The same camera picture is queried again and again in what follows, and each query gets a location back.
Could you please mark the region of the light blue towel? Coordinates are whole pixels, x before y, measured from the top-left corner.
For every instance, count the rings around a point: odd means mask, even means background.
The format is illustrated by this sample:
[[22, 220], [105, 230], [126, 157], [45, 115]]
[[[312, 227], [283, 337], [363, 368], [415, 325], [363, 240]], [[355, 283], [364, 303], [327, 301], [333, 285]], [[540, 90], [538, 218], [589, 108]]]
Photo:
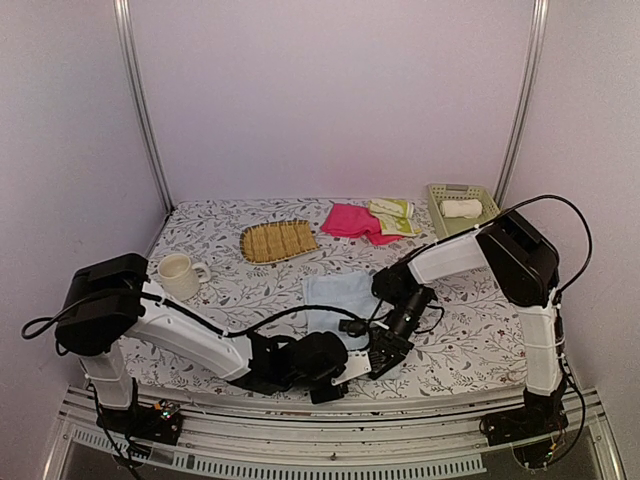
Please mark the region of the light blue towel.
[[[378, 305], [378, 299], [371, 293], [372, 278], [365, 271], [305, 278], [302, 283], [304, 304], [337, 307], [369, 319]], [[339, 330], [339, 321], [348, 320], [348, 317], [318, 310], [305, 311], [304, 314], [308, 334], [334, 333], [348, 352], [365, 348], [366, 335], [353, 338]]]

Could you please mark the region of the cream towel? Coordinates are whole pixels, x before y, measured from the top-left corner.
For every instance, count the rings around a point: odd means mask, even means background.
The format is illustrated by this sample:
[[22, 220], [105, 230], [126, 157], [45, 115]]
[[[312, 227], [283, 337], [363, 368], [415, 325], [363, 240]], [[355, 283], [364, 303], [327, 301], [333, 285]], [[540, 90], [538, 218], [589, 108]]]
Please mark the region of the cream towel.
[[442, 200], [439, 209], [443, 218], [476, 219], [483, 213], [483, 205], [478, 199]]

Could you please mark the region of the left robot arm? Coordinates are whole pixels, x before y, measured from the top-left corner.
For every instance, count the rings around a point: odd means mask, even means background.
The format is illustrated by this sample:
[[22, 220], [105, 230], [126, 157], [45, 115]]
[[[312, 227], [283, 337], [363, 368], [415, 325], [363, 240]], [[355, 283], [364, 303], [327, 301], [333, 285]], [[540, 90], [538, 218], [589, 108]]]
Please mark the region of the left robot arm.
[[145, 257], [129, 253], [79, 269], [62, 309], [28, 321], [20, 335], [32, 340], [53, 330], [59, 354], [75, 354], [111, 419], [128, 434], [148, 426], [135, 398], [136, 382], [118, 348], [136, 338], [210, 370], [224, 382], [262, 395], [306, 388], [313, 403], [343, 398], [348, 352], [331, 332], [300, 339], [267, 337], [256, 326], [229, 331], [178, 301], [147, 274]]

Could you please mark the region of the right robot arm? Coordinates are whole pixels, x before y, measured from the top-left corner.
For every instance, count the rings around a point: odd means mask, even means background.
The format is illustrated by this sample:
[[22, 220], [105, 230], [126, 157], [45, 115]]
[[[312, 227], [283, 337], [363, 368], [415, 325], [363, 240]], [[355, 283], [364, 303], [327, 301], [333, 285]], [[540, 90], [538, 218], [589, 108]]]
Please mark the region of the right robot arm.
[[383, 376], [413, 349], [410, 338], [424, 310], [436, 299], [431, 283], [488, 268], [519, 317], [527, 376], [523, 406], [489, 414], [481, 427], [492, 441], [566, 428], [562, 397], [568, 375], [561, 365], [564, 327], [560, 306], [568, 286], [560, 281], [559, 264], [557, 249], [514, 207], [483, 224], [414, 249], [373, 277], [373, 295], [392, 309], [369, 330], [370, 377]]

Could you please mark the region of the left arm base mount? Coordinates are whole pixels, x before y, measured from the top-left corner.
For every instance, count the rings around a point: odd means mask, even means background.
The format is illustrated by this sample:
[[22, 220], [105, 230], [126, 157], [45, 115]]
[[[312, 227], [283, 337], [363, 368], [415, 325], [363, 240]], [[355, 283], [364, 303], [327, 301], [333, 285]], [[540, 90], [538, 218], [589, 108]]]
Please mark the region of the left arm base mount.
[[126, 440], [140, 439], [176, 446], [184, 420], [180, 407], [166, 399], [153, 406], [143, 405], [138, 393], [138, 382], [134, 377], [127, 378], [124, 386], [115, 383], [95, 386], [97, 424], [122, 434]]

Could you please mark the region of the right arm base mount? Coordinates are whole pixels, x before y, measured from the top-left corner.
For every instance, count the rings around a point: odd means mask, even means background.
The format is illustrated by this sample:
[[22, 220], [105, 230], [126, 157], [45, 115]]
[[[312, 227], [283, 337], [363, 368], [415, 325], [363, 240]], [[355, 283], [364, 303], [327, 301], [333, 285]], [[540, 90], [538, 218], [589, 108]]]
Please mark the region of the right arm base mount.
[[550, 395], [535, 394], [525, 388], [521, 407], [484, 415], [479, 431], [490, 446], [560, 432], [569, 424], [562, 403], [566, 389], [565, 377]]

